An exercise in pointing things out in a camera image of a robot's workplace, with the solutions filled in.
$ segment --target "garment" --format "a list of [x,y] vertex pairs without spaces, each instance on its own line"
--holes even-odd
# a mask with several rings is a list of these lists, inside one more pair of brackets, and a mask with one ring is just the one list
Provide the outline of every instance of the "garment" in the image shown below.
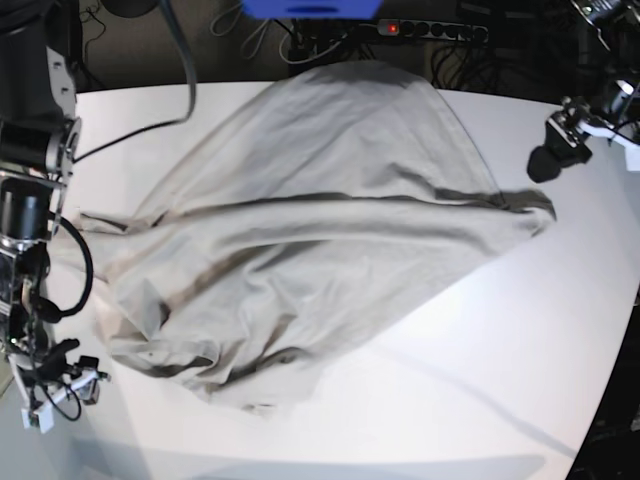
[[266,408],[553,219],[541,195],[507,202],[429,83],[358,62],[274,84],[132,218],[77,225],[108,285],[100,320],[123,325],[114,359]]

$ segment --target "power strip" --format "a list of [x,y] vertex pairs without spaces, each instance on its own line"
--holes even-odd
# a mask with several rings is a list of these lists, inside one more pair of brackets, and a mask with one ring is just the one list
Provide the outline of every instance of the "power strip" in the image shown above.
[[452,42],[489,42],[489,29],[480,25],[432,22],[429,20],[378,20],[378,33],[383,37],[422,38]]

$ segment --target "white tabletop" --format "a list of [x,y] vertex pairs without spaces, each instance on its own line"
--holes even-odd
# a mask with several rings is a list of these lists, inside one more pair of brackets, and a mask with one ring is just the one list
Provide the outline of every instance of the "white tabletop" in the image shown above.
[[[200,86],[188,125],[144,134],[78,165],[67,214],[133,213],[173,163],[267,86]],[[530,187],[529,152],[554,107],[443,96],[499,185]],[[82,95],[81,150],[181,115],[185,103],[184,87]],[[78,337],[81,353],[100,356],[113,375],[100,403],[70,430],[89,478],[564,479],[640,281],[640,229],[615,165],[622,152],[591,146],[588,166],[542,187],[557,225],[336,362],[313,400],[291,412],[261,418],[207,405],[110,361],[93,327],[95,305],[66,320],[57,333]],[[50,282],[52,298],[73,303],[82,279],[61,268],[54,274],[78,289]]]

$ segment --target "crumpled fabric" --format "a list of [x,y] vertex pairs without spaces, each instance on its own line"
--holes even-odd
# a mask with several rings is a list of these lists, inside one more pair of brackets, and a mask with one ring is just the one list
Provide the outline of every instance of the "crumpled fabric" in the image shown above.
[[[428,82],[358,62],[274,84],[131,218],[76,224],[107,285],[99,320],[122,325],[115,360],[269,409],[553,221],[542,195],[498,190]],[[60,235],[52,256],[77,247]]]

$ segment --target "blue object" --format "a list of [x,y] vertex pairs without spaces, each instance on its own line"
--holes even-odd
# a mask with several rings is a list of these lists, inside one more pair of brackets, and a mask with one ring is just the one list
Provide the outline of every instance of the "blue object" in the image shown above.
[[244,0],[256,18],[371,18],[382,0]]

